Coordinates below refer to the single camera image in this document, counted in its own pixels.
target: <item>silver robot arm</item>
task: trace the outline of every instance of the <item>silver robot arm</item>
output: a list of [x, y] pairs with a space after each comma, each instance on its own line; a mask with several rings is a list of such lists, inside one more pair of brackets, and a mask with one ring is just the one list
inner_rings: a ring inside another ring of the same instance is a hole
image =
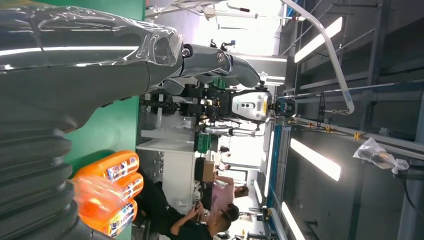
[[249, 62], [218, 48], [184, 44], [182, 58], [182, 70], [175, 77], [196, 77], [204, 84], [221, 77], [231, 86], [242, 84], [248, 88], [260, 82], [259, 74]]
[[255, 130], [244, 129], [232, 126], [207, 126], [203, 129], [205, 134], [222, 135], [227, 137], [259, 137], [259, 127]]

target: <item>ceiling light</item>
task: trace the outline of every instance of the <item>ceiling light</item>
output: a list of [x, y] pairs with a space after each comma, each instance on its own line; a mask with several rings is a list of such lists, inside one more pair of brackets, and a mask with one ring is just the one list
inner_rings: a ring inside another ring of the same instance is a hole
[[291, 232], [293, 233], [296, 240], [305, 240], [304, 235], [302, 234], [298, 224], [295, 221], [295, 218], [293, 217], [292, 213], [289, 211], [289, 208], [287, 207], [285, 202], [282, 202], [281, 204], [281, 211], [285, 221], [290, 227]]
[[247, 55], [236, 55], [237, 57], [244, 60], [258, 60], [258, 61], [270, 61], [270, 62], [287, 62], [285, 58], [273, 58], [273, 57], [264, 57], [264, 56], [247, 56]]
[[275, 82], [265, 82], [265, 84], [264, 85], [266, 85], [266, 86], [276, 86], [276, 87], [278, 87], [278, 86], [281, 86], [282, 85], [282, 83], [275, 83]]
[[255, 181], [253, 182], [253, 185], [254, 185], [254, 189], [255, 189], [255, 191], [256, 191], [257, 200], [258, 200], [258, 201], [259, 201], [259, 203], [261, 204], [261, 203], [262, 203], [262, 193], [261, 193], [261, 189], [259, 189], [258, 182], [255, 180]]
[[339, 181], [342, 168], [335, 162], [303, 145], [294, 138], [290, 141], [290, 147], [328, 176]]
[[[334, 37], [338, 32], [342, 30], [343, 17], [339, 17], [335, 22], [333, 22], [329, 27], [325, 29], [329, 38]], [[300, 49], [296, 55], [294, 55], [294, 62], [297, 63], [302, 60], [304, 57], [308, 56], [315, 49], [325, 43], [324, 37], [322, 34], [316, 36], [312, 41], [306, 44], [302, 49]]]
[[272, 79], [272, 80], [286, 80], [286, 78], [283, 77], [283, 76], [267, 76], [267, 79]]
[[266, 176], [265, 176], [265, 189], [263, 191], [263, 195], [265, 196], [265, 198], [268, 197], [268, 192], [270, 188], [271, 162], [273, 159], [273, 148], [274, 148], [274, 131], [271, 132], [271, 138], [269, 140], [268, 162], [266, 166]]

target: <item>yellow sticker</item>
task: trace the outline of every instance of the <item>yellow sticker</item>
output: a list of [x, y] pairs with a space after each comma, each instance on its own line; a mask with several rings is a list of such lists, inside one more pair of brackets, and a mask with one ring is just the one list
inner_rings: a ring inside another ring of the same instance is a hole
[[262, 111], [264, 114], [267, 113], [267, 109], [268, 109], [267, 101], [263, 101]]

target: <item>dark hair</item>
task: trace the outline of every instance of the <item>dark hair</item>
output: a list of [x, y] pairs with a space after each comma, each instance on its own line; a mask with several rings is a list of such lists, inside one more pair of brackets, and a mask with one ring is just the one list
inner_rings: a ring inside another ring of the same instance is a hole
[[219, 231], [225, 232], [231, 227], [231, 223], [233, 222], [231, 219], [231, 216], [228, 214], [227, 211], [221, 211], [221, 221], [219, 223]]
[[239, 219], [240, 210], [233, 203], [228, 204], [228, 208], [227, 208], [226, 212], [231, 217], [232, 222]]
[[235, 198], [247, 197], [249, 195], [249, 188], [246, 185], [240, 186], [237, 191], [234, 192]]
[[229, 151], [230, 151], [230, 149], [229, 149], [228, 147], [226, 147], [226, 146], [221, 146], [221, 147], [219, 148], [219, 151], [220, 151], [221, 153], [227, 153], [227, 152], [229, 152]]

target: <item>product label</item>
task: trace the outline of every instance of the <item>product label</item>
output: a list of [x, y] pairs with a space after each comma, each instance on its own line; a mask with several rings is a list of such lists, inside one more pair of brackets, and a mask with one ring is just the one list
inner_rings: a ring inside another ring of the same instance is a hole
[[130, 199], [134, 192], [137, 192], [140, 189], [140, 184], [142, 183], [141, 178], [136, 179], [135, 181], [128, 184], [127, 187], [123, 190], [124, 199]]
[[103, 228], [103, 233], [115, 238], [126, 226], [133, 221], [134, 206], [131, 203], [125, 205], [119, 213], [113, 217], [109, 224]]
[[118, 165], [108, 168], [106, 170], [106, 177], [108, 180], [115, 182], [128, 175], [129, 169], [134, 168], [135, 166], [137, 166], [136, 158], [131, 157], [129, 161], [125, 160]]

